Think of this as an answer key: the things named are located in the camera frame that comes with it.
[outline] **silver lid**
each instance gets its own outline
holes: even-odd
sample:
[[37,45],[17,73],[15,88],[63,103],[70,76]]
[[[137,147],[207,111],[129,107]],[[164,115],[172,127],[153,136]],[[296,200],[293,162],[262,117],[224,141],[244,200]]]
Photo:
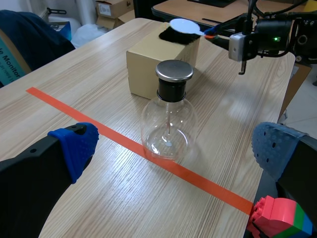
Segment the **silver lid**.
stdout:
[[155,73],[161,80],[180,83],[191,79],[194,69],[186,62],[170,59],[159,63],[155,68]]

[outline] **red toy block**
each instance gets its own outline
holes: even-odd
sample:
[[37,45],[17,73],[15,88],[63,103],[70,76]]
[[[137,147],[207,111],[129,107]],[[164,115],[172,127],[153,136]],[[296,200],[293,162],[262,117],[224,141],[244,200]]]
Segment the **red toy block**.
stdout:
[[286,198],[261,198],[254,206],[254,212],[249,218],[247,229],[255,238],[260,232],[252,221],[269,237],[273,237],[293,226],[296,202]]

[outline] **brown cardboard box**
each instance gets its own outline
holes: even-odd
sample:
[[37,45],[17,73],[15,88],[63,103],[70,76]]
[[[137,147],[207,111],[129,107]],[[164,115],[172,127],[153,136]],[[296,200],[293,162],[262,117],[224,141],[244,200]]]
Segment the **brown cardboard box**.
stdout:
[[133,0],[96,1],[98,16],[118,18],[134,9]]
[[112,19],[112,18],[108,18],[104,16],[98,16],[98,19],[97,19],[97,25],[103,26],[111,30],[118,26],[121,26],[122,24],[124,24],[124,22],[122,22],[118,18]]
[[104,16],[98,16],[97,19],[97,25],[103,26],[108,29],[114,29],[118,26],[121,26],[122,24],[134,19],[134,11],[130,11],[116,19],[104,17]]
[[[187,46],[161,40],[159,34],[167,27],[168,23],[162,23],[160,27],[127,51],[131,93],[148,99],[156,97],[159,79],[155,74],[155,67],[161,61],[175,59],[185,61],[192,67],[196,65],[199,40]],[[187,82],[187,90],[195,80],[196,77],[193,77]]]

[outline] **wood grain tabletop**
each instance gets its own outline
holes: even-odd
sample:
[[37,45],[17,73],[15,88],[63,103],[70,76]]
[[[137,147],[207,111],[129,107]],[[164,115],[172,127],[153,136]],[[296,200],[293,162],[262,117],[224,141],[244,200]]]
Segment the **wood grain tabletop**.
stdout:
[[[76,121],[25,90],[36,87],[141,143],[148,100],[131,95],[126,51],[160,23],[134,19],[0,89],[0,159],[9,159]],[[201,39],[187,92],[199,119],[184,167],[253,201],[261,168],[251,149],[253,128],[276,122],[294,56],[256,58],[245,75],[228,52]],[[100,136],[96,153],[57,202],[43,238],[242,237],[248,215]]]
[[[262,12],[279,11],[290,7],[292,4],[269,0],[258,0],[257,6]],[[167,0],[153,7],[155,10],[168,13],[173,16],[182,17],[208,25],[215,25],[207,18],[214,21],[225,22],[242,13],[248,12],[248,0],[236,0],[225,7],[215,7],[187,0]],[[298,6],[291,11],[303,11],[304,6]]]

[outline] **orange tape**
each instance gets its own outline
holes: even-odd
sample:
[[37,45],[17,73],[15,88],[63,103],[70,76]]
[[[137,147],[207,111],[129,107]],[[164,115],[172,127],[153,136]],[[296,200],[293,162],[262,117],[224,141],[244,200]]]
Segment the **orange tape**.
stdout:
[[192,185],[202,189],[203,191],[211,194],[212,196],[217,197],[218,199],[228,203],[229,205],[239,209],[240,211],[250,215],[253,203],[248,201],[247,199],[231,192],[230,190],[225,189],[224,187],[219,186],[218,184],[200,176],[199,174],[175,163],[173,161],[156,159],[145,151],[144,147],[129,139],[128,137],[112,130],[111,128],[101,124],[100,122],[91,119],[90,117],[82,114],[81,112],[77,111],[76,109],[62,103],[61,101],[53,98],[52,96],[38,90],[37,88],[29,88],[26,90],[28,93],[32,94],[33,96],[41,99],[42,101],[50,104],[51,106],[55,107],[56,109],[60,110],[61,112],[69,115],[70,117],[74,118],[77,121],[84,121],[90,122],[98,128],[98,132],[101,135],[108,137],[109,139],[113,140],[114,142],[122,145],[123,147],[133,151],[134,153],[146,158],[147,160],[151,161],[152,163],[160,166],[161,168],[171,172],[172,174],[180,177],[181,179],[191,183]]

